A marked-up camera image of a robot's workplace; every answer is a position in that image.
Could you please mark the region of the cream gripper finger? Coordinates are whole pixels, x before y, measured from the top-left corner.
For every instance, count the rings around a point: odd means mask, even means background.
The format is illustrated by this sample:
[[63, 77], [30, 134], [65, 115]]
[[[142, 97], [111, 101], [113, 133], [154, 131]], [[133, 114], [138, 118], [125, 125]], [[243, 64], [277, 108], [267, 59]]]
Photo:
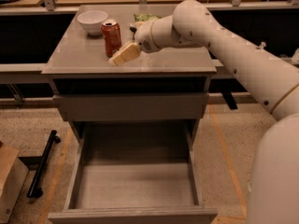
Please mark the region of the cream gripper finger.
[[143, 24], [143, 21], [135, 21], [130, 24], [129, 29], [131, 32], [135, 33], [137, 29]]
[[108, 62], [112, 65], [122, 65], [140, 56], [141, 49], [135, 42], [130, 42], [117, 51]]

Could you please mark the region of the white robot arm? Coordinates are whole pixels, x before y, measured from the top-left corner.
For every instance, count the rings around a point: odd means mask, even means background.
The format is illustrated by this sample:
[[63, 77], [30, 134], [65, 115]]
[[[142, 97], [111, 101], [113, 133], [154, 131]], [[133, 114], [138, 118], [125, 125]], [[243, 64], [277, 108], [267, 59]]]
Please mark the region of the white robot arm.
[[173, 14], [136, 27], [135, 40], [109, 62], [141, 52], [207, 48], [277, 121], [258, 145], [246, 224], [299, 224], [299, 70], [220, 25], [201, 3], [186, 0]]

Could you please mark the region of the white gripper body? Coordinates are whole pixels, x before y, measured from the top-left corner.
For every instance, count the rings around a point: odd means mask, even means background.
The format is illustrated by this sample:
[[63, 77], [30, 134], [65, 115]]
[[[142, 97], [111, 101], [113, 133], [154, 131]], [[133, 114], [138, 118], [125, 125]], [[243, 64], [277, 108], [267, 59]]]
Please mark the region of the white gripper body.
[[161, 26], [158, 20], [143, 22], [135, 32], [135, 41], [142, 51], [157, 52], [162, 49], [159, 43]]

